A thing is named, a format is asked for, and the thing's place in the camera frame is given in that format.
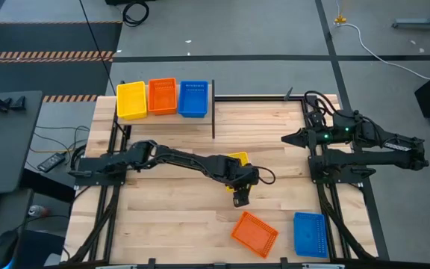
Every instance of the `yellow object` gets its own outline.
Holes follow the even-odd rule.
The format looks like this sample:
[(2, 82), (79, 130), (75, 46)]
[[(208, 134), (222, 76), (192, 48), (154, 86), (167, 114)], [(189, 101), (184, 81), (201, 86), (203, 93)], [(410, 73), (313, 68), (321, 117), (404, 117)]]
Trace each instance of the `yellow object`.
[(346, 18), (339, 15), (336, 19), (334, 19), (334, 22), (336, 23), (345, 23), (346, 22)]
[[(242, 166), (249, 163), (248, 153), (246, 152), (230, 153), (228, 154), (228, 157), (240, 159), (240, 163), (242, 164)], [(226, 187), (227, 187), (227, 191), (234, 192), (234, 189), (232, 187), (230, 186), (226, 186)]]
[(117, 85), (117, 116), (124, 120), (147, 117), (146, 84), (143, 81)]

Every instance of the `concrete floor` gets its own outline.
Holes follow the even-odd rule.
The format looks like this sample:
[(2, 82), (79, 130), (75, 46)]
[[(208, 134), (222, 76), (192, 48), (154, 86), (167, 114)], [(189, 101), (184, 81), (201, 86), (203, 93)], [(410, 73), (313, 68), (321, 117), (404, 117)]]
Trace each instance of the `concrete floor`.
[[(365, 44), (374, 52), (430, 55), (430, 31), (390, 27), (395, 18), (428, 17), (430, 0), (340, 1), (343, 14), (361, 28)], [(90, 20), (120, 19), (119, 11), (105, 5), (104, 0), (83, 3)], [(322, 3), (336, 53), (366, 55), (354, 29), (331, 25), (337, 14), (335, 1)], [(149, 6), (146, 23), (138, 28), (123, 27), (117, 57), (328, 54), (314, 1), (157, 0)], [(6, 0), (0, 12), (0, 22), (83, 20), (78, 2), (73, 0)], [(430, 76), (430, 61), (399, 64)], [(426, 139), (430, 160), (430, 125), (413, 94), (425, 81), (378, 61), (340, 62), (340, 67), (351, 106), (389, 131)], [(329, 61), (114, 63), (110, 76), (114, 83), (167, 76), (179, 80), (214, 78), (219, 94), (285, 93), (290, 87), (293, 93), (338, 93)], [(88, 126), (92, 111), (93, 104), (44, 104), (38, 124)], [(70, 131), (39, 133), (66, 145), (73, 140)], [(36, 138), (33, 148), (60, 149)], [(38, 164), (47, 157), (31, 153), (28, 160)], [(376, 169), (371, 181), (390, 258), (430, 262), (430, 167), (415, 173), (395, 167)], [(64, 210), (61, 205), (54, 207)], [(56, 228), (63, 229), (63, 223), (59, 224)]]

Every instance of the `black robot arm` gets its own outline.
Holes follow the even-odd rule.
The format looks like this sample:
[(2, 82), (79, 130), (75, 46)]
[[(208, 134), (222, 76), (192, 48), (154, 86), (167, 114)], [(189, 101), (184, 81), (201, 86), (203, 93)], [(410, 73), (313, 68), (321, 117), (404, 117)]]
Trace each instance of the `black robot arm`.
[(323, 112), (309, 113), (311, 126), (302, 128), (295, 134), (281, 138), (282, 141), (300, 147), (315, 149), (318, 145), (350, 143), (361, 148), (374, 146), (392, 149), (391, 152), (345, 153), (338, 149), (327, 149), (323, 156), (311, 158), (319, 169), (323, 167), (344, 167), (346, 165), (392, 164), (402, 169), (421, 170), (429, 165), (424, 159), (424, 140), (386, 132), (371, 119), (358, 111), (334, 111), (333, 126), (326, 126)]
[(97, 173), (113, 175), (126, 170), (140, 172), (159, 164), (198, 170), (205, 176), (233, 188), (235, 207), (249, 204), (250, 187), (257, 185), (260, 179), (258, 167), (251, 164), (242, 166), (237, 158), (224, 155), (204, 157), (158, 145), (153, 140), (139, 141), (126, 152), (117, 155), (104, 154), (92, 161), (91, 170), (73, 171), (71, 174), (91, 177)]

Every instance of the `wooden tabletop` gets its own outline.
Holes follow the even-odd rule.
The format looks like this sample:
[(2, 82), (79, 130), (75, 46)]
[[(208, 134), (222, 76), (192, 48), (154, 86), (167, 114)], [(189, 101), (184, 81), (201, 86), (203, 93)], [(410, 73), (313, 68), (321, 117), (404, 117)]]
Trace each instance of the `wooden tabletop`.
[[(336, 96), (329, 98), (339, 108)], [(114, 97), (98, 98), (87, 157), (98, 157), (107, 151), (114, 108)], [(215, 139), (211, 137), (211, 126), (147, 125), (132, 128), (130, 143), (152, 139), (200, 155), (245, 151), (252, 164), (275, 172), (276, 183), (260, 182), (250, 193), (250, 204), (235, 208), (232, 193), (200, 172), (168, 164), (142, 173), (130, 172), (120, 193), (111, 264), (146, 264), (149, 258), (156, 258), (159, 264), (279, 262), (280, 257), (288, 257), (289, 262), (323, 262), (297, 256), (294, 251), (294, 213), (320, 213), (316, 186), (308, 169), (309, 151), (280, 139), (305, 125), (301, 103), (217, 102), (215, 115)], [(350, 150), (347, 145), (333, 147)], [(269, 178), (267, 173), (261, 175)], [(339, 184), (337, 189), (345, 224), (363, 247), (376, 255), (363, 194), (351, 185)], [(72, 208), (66, 236), (66, 248), (71, 254), (93, 228), (99, 191), (99, 187), (92, 187)], [(243, 211), (255, 214), (279, 231), (267, 259), (230, 237)], [(337, 254), (342, 256), (332, 222), (331, 227)], [(104, 240), (103, 235), (98, 257), (102, 257)]]

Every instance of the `blue basket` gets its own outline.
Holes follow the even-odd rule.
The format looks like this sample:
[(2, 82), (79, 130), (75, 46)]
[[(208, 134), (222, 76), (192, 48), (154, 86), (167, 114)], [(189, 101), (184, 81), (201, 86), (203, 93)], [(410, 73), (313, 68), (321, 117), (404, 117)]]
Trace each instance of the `blue basket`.
[(328, 258), (325, 216), (296, 212), (295, 251), (298, 256)]
[(205, 117), (208, 111), (208, 82), (181, 81), (178, 112), (184, 117)]

